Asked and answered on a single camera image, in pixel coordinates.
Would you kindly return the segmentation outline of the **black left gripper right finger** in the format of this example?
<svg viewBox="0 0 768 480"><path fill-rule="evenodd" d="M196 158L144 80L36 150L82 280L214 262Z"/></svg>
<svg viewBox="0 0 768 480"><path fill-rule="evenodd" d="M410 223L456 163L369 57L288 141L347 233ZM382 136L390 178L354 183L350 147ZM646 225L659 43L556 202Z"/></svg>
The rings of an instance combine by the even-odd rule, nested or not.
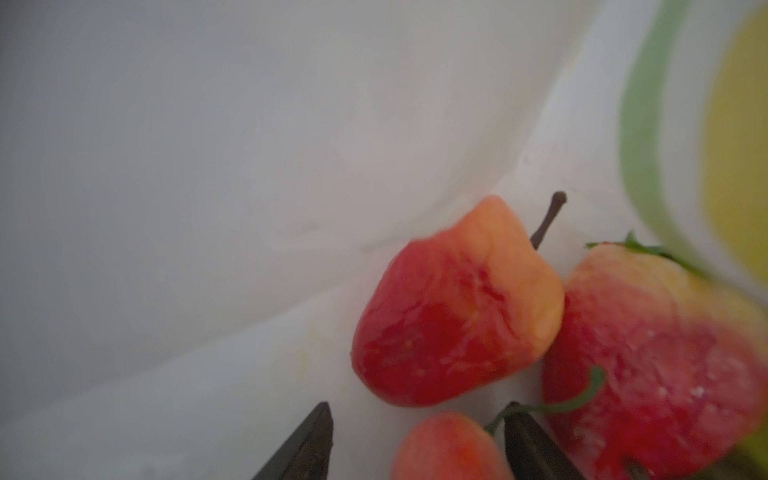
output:
<svg viewBox="0 0 768 480"><path fill-rule="evenodd" d="M516 480L585 480L569 457L549 434L527 412L522 404L505 416L504 449L508 465Z"/></svg>

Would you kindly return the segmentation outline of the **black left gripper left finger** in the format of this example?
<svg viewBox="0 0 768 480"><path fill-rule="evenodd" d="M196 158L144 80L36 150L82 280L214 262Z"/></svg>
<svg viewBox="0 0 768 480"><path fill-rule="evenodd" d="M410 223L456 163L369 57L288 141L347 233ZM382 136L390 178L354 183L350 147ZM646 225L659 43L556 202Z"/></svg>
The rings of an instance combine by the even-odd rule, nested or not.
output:
<svg viewBox="0 0 768 480"><path fill-rule="evenodd" d="M326 480L333 448L330 404L319 402L253 480Z"/></svg>

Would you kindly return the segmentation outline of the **small pink fake peach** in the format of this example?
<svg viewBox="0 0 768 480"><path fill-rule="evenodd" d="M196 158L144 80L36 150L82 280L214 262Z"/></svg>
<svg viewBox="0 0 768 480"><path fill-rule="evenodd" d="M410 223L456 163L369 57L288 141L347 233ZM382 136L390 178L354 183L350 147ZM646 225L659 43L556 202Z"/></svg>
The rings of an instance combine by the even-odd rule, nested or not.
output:
<svg viewBox="0 0 768 480"><path fill-rule="evenodd" d="M526 405L529 413L570 413L584 407L600 391L606 372L593 366L587 386L560 402ZM508 406L485 427L456 412L434 414L414 427L400 444L390 471L392 479L515 479L505 456L505 416Z"/></svg>

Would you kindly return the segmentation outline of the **white plastic bag lemon print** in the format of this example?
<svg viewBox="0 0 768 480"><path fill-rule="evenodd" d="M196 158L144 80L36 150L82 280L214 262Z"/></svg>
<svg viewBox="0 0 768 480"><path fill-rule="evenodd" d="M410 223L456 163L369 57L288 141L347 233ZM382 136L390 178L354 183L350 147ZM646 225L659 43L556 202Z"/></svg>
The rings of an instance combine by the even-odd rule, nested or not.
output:
<svg viewBox="0 0 768 480"><path fill-rule="evenodd" d="M763 1L3 2L2 477L250 479L325 401L386 478L357 319L490 193L765 302L766 57Z"/></svg>

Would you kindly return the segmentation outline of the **large red fake strawberry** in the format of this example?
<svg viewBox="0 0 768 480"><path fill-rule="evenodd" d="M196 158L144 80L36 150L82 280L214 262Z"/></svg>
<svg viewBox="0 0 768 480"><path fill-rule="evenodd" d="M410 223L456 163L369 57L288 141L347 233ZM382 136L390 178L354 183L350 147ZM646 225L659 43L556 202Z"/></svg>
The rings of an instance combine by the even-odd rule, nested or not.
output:
<svg viewBox="0 0 768 480"><path fill-rule="evenodd" d="M605 371L590 402L548 419L586 477L623 479L635 463L653 479L679 479L761 425L765 308L634 238L591 244L564 288L543 397L568 399L591 367Z"/></svg>

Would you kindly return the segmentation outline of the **red fake apple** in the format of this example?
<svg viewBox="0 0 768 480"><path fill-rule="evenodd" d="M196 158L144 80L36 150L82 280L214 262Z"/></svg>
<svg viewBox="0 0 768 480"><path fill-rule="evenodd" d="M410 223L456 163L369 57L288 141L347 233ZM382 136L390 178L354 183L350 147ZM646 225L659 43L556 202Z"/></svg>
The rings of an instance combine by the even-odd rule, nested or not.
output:
<svg viewBox="0 0 768 480"><path fill-rule="evenodd" d="M564 302L519 217L489 195L390 262L356 327L352 368L391 405L437 405L538 361Z"/></svg>

